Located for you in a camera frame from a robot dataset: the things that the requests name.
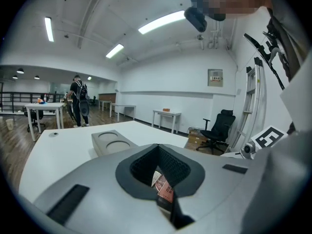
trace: black slot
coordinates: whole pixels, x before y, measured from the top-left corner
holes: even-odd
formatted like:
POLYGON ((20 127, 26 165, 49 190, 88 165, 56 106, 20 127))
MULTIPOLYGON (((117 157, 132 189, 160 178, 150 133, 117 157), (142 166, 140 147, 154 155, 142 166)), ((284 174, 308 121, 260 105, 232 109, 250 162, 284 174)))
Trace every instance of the black slot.
POLYGON ((226 164, 222 168, 227 169, 227 170, 232 171, 232 172, 239 173, 239 174, 245 174, 248 170, 245 167, 234 166, 234 165, 230 165, 230 164, 226 164))
POLYGON ((82 185, 73 186, 71 190, 47 213, 47 216, 60 225, 64 225, 89 189, 89 187, 82 185))

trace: wooden floor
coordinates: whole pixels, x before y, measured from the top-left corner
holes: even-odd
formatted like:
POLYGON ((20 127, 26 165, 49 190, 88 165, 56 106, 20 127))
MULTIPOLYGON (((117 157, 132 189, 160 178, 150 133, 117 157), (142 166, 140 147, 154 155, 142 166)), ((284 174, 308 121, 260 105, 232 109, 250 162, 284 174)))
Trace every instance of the wooden floor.
MULTIPOLYGON (((74 126, 73 121, 69 115, 64 115, 64 128, 72 128, 74 126)), ((35 142, 33 142, 31 134, 27 132, 28 119, 26 116, 7 115, 2 116, 0 119, 0 158, 1 168, 4 174, 7 176, 8 181, 13 188, 18 190, 20 184, 20 177, 24 169, 25 163, 28 159, 31 150, 33 149, 35 142), (14 120, 14 129, 9 131, 6 126, 6 119, 12 118, 14 120)), ((119 121, 126 122, 133 120, 130 117, 120 115, 119 121)), ((44 116, 41 123, 45 124, 45 129, 56 129, 55 116, 44 116)), ((97 126, 103 124, 116 123, 117 117, 112 115, 109 118, 109 110, 104 109, 104 112, 98 110, 98 107, 90 108, 89 123, 90 126, 97 126)), ((35 137, 39 137, 38 130, 34 128, 35 137)), ((197 145, 193 143, 187 143, 187 149, 195 151, 197 145)), ((200 149, 200 152, 211 154, 209 148, 200 149)), ((215 155, 222 154, 218 150, 214 152, 215 155)))

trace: wall sign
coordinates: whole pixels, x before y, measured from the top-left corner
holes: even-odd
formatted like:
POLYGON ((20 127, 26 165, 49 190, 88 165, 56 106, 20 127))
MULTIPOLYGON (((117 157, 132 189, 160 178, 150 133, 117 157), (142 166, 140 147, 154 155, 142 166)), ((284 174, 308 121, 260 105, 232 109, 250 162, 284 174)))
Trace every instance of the wall sign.
POLYGON ((222 69, 208 69, 208 86, 223 87, 222 69))

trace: railing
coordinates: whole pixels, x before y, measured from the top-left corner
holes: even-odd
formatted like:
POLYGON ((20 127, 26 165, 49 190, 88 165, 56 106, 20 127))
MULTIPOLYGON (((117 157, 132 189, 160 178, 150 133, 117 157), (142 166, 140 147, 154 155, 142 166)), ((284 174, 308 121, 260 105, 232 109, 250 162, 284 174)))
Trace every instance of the railing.
POLYGON ((47 102, 59 102, 64 97, 62 94, 49 94, 49 93, 27 93, 27 92, 0 92, 1 112, 16 113, 23 110, 26 104, 37 102, 38 98, 43 99, 44 95, 47 96, 47 102))

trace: black office chair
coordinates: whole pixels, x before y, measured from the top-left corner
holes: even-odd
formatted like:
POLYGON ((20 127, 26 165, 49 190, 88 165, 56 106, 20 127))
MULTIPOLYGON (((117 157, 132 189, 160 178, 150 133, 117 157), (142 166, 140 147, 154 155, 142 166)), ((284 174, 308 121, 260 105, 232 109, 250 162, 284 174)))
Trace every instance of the black office chair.
MULTIPOLYGON (((24 115, 26 117, 28 117, 28 113, 27 113, 26 109, 24 110, 24 115)), ((31 118, 31 121, 33 121, 32 126, 38 128, 38 122, 36 122, 36 120, 37 120, 37 113, 36 113, 36 111, 30 110, 30 118, 31 118)), ((42 118, 43 118, 43 110, 39 110, 39 119, 42 119, 42 118)))
POLYGON ((96 97, 93 96, 93 99, 91 100, 90 106, 95 106, 96 105, 96 97))
POLYGON ((226 139, 229 136, 229 130, 235 121, 235 116, 233 116, 233 110, 222 110, 220 114, 217 115, 214 127, 211 131, 207 131, 208 119, 203 119, 206 121, 205 130, 200 130, 201 134, 208 138, 207 144, 202 145, 196 148, 198 151, 199 148, 209 147, 212 154, 214 154, 214 149, 217 149, 221 152, 224 152, 217 147, 218 144, 224 145, 226 139))

